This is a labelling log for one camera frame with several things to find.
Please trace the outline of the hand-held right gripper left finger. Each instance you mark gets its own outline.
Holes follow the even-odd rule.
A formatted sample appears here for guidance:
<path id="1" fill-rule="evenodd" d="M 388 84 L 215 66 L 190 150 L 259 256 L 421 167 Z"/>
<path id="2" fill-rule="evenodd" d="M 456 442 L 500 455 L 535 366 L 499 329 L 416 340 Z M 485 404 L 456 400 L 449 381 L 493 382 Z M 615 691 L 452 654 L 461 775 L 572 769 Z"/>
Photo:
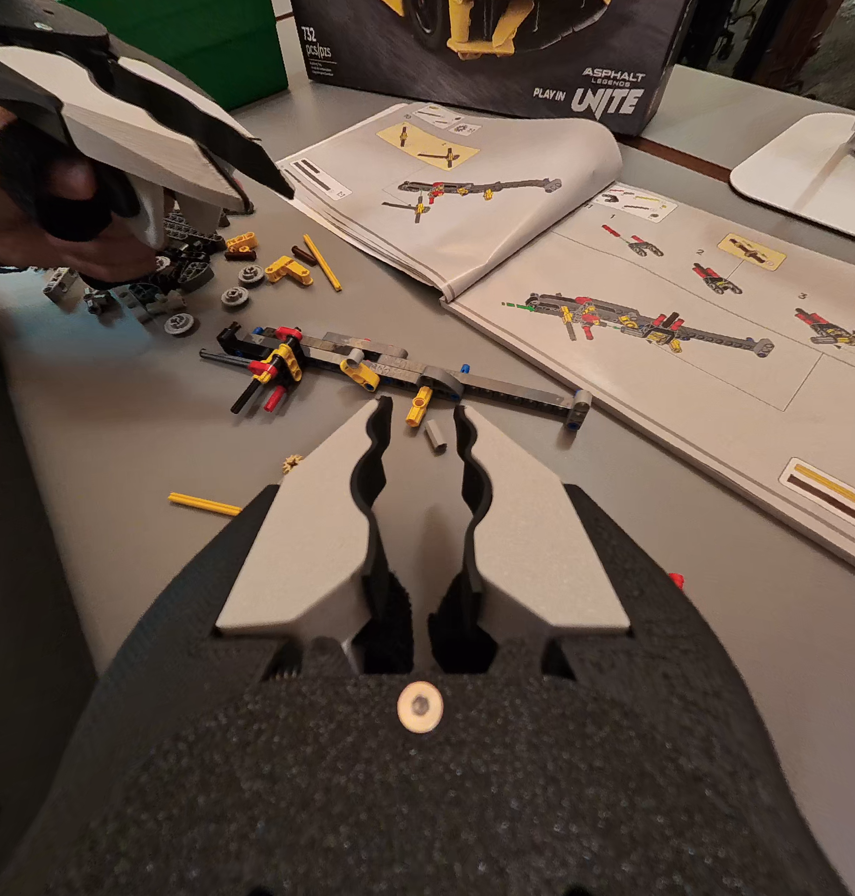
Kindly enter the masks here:
<path id="1" fill-rule="evenodd" d="M 224 635 L 328 637 L 366 674 L 414 663 L 411 601 L 373 505 L 385 487 L 392 399 L 372 399 L 284 476 L 216 620 Z"/>

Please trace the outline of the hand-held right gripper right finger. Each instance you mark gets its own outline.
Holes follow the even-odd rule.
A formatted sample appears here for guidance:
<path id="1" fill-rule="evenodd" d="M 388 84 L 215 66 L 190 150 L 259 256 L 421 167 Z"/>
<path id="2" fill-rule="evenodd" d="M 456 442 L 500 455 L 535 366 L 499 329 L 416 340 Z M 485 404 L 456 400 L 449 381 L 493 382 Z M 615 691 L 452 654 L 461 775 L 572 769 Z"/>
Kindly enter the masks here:
<path id="1" fill-rule="evenodd" d="M 468 405 L 454 412 L 471 519 L 463 565 L 428 618 L 447 674 L 480 674 L 515 640 L 621 635 L 630 621 L 561 479 Z"/>

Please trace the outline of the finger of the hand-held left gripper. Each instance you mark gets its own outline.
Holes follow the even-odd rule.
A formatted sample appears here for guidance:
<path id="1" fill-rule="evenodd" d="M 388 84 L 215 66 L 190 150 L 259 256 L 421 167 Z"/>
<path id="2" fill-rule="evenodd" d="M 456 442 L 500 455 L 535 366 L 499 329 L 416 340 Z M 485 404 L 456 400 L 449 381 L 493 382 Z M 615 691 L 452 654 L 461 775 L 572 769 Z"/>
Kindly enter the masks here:
<path id="1" fill-rule="evenodd" d="M 0 45 L 0 106 L 56 144 L 179 198 L 249 209 L 220 151 L 108 93 L 85 66 L 65 55 Z"/>
<path id="2" fill-rule="evenodd" d="M 188 137 L 223 172 L 252 178 L 286 199 L 289 184 L 261 143 L 208 96 L 151 64 L 120 57 L 115 93 L 151 114 L 166 128 Z"/>

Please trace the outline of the short yellow lego axle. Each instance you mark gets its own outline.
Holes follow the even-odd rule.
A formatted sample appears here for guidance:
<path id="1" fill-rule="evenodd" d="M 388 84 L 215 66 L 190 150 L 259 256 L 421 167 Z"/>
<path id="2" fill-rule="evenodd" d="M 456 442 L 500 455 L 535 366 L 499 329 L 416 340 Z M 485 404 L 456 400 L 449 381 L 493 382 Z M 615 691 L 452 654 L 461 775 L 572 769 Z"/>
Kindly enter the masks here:
<path id="1" fill-rule="evenodd" d="M 219 514 L 220 516 L 226 517 L 236 517 L 242 512 L 243 509 L 243 507 L 240 506 L 217 502 L 205 498 L 192 497 L 176 492 L 170 492 L 168 494 L 168 502 L 176 506 L 182 506 L 199 511 Z"/>

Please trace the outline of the long grey lego beam assembly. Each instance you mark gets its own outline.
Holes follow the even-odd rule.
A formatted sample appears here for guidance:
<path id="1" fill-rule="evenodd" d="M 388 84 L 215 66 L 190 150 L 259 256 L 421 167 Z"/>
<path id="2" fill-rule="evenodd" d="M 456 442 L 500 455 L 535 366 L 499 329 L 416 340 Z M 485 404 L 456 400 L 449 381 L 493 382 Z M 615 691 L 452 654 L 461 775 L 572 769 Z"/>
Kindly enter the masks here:
<path id="1" fill-rule="evenodd" d="M 465 366 L 452 372 L 433 364 L 408 359 L 405 350 L 344 335 L 328 333 L 317 338 L 298 328 L 255 328 L 244 332 L 232 322 L 217 337 L 219 352 L 200 350 L 200 358 L 244 370 L 251 380 L 231 407 L 238 414 L 264 387 L 272 392 L 264 410 L 272 412 L 289 396 L 309 369 L 342 374 L 373 393 L 391 385 L 416 396 L 427 405 L 427 391 L 434 398 L 461 401 L 466 397 L 491 399 L 504 405 L 537 410 L 556 417 L 569 431 L 578 431 L 589 414 L 592 397 L 578 389 L 571 397 L 512 385 L 474 375 Z"/>

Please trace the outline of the yellow L-shaped lego beam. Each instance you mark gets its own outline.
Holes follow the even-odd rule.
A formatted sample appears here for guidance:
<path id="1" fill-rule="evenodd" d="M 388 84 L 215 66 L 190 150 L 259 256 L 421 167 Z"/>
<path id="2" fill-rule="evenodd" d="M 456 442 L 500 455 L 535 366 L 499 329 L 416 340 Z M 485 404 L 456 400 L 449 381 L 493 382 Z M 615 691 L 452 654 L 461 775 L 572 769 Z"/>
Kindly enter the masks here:
<path id="1" fill-rule="evenodd" d="M 270 283 L 291 278 L 299 285 L 308 287 L 314 283 L 310 270 L 290 256 L 283 255 L 265 267 L 265 279 Z"/>

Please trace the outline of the lego box yellow car picture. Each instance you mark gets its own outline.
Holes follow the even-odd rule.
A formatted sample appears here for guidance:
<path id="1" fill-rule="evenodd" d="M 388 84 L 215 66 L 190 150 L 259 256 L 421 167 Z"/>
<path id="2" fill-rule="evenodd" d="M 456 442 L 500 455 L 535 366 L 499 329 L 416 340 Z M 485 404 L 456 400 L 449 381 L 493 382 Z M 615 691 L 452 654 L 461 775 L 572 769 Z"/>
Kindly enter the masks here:
<path id="1" fill-rule="evenodd" d="M 308 76 L 517 118 L 636 135 L 695 2 L 293 1 Z"/>

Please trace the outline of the long yellow lego axle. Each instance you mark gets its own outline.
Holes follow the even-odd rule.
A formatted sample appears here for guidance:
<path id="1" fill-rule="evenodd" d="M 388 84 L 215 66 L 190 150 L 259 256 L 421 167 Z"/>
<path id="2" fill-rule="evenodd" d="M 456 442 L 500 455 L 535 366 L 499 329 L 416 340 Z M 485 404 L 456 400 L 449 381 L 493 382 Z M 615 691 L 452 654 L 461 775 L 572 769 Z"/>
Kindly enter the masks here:
<path id="1" fill-rule="evenodd" d="M 316 246 L 315 241 L 313 241 L 313 239 L 310 237 L 310 235 L 308 233 L 304 234 L 303 240 L 308 249 L 308 252 L 313 256 L 313 258 L 315 259 L 315 262 L 317 263 L 318 267 L 321 269 L 324 276 L 328 279 L 328 281 L 331 284 L 334 291 L 341 292 L 343 290 L 343 286 L 342 286 L 340 280 L 338 279 L 335 272 L 332 270 L 329 263 L 324 258 L 322 252 Z"/>

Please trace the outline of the open lego instruction booklet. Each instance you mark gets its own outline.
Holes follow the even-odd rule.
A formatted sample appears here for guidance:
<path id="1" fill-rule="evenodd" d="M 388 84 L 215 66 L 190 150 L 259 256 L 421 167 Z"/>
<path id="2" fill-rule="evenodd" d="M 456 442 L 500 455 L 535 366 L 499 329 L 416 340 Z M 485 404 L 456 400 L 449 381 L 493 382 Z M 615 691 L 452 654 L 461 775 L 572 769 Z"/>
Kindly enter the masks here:
<path id="1" fill-rule="evenodd" d="M 400 104 L 276 165 L 346 240 L 855 564 L 855 265 L 624 183 L 592 120 Z"/>

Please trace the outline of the person's left hand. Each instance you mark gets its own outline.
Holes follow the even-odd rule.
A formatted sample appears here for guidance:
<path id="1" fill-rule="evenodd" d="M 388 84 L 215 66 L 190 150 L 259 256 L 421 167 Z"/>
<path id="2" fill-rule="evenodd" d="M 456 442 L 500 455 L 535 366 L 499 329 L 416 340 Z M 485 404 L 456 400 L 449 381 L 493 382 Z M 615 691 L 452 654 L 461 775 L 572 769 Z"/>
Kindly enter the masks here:
<path id="1" fill-rule="evenodd" d="M 0 107 L 0 131 L 14 116 Z M 125 283 L 152 273 L 156 252 L 116 218 L 96 240 L 54 238 L 25 216 L 0 186 L 0 267 L 69 267 L 109 283 Z"/>

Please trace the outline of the green plastic bin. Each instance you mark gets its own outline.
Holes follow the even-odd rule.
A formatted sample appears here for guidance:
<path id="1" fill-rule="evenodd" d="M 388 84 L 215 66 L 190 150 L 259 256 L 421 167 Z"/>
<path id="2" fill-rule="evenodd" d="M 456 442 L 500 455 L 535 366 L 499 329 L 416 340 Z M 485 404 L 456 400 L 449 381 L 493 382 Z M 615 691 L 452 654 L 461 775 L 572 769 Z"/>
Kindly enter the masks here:
<path id="1" fill-rule="evenodd" d="M 287 90 L 269 1 L 66 1 L 168 63 L 227 110 Z"/>

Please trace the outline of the pile of dark grey beams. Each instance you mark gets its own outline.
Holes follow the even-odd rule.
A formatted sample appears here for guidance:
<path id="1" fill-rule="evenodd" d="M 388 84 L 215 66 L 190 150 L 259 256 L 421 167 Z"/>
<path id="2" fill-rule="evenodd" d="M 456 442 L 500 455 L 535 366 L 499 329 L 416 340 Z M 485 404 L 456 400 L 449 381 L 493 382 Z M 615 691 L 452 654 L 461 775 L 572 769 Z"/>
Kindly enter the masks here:
<path id="1" fill-rule="evenodd" d="M 42 288 L 43 295 L 58 303 L 82 287 L 82 299 L 91 314 L 103 315 L 121 303 L 141 322 L 182 311 L 187 306 L 186 295 L 212 278 L 211 257 L 227 245 L 218 232 L 205 234 L 192 228 L 177 207 L 164 218 L 164 228 L 167 240 L 154 274 L 129 284 L 93 287 L 74 270 L 61 267 L 53 270 Z"/>

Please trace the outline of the wooden board document stand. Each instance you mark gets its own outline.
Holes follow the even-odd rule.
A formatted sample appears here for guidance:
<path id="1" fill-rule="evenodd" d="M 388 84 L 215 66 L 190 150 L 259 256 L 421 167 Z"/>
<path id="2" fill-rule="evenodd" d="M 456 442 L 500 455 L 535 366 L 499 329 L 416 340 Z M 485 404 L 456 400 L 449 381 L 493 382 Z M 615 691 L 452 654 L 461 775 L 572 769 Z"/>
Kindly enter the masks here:
<path id="1" fill-rule="evenodd" d="M 747 199 L 855 238 L 855 119 L 806 116 L 730 173 Z"/>

